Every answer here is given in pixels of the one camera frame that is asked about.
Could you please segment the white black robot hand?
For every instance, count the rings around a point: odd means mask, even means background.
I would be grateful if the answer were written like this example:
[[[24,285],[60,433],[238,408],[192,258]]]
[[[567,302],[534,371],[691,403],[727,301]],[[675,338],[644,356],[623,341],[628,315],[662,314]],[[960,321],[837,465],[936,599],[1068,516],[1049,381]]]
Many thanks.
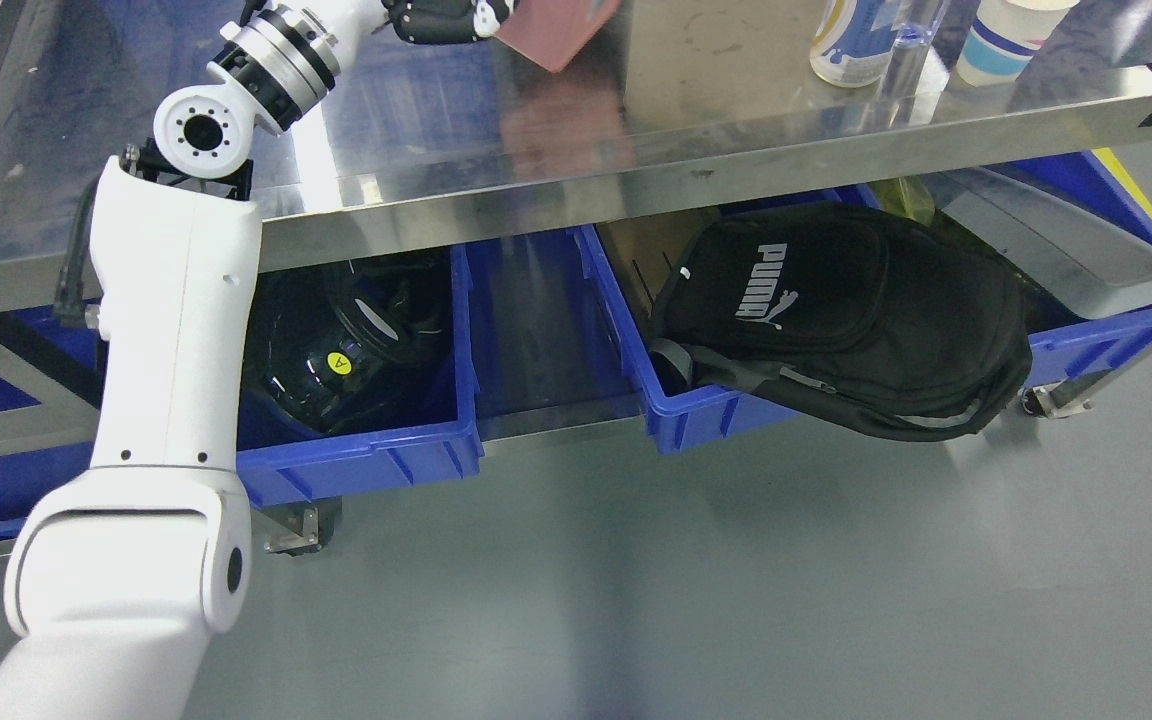
[[[475,44],[494,37],[518,1],[366,1],[365,35],[391,28],[414,45]]]

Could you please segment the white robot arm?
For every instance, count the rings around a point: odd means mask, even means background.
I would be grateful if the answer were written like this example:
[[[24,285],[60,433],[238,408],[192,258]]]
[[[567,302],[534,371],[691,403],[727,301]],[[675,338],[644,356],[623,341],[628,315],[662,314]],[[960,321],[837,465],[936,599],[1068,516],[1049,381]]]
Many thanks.
[[[113,156],[88,250],[109,344],[99,424],[90,467],[33,506],[6,564],[0,719],[179,719],[250,588],[236,435],[262,220],[242,190],[160,184]]]

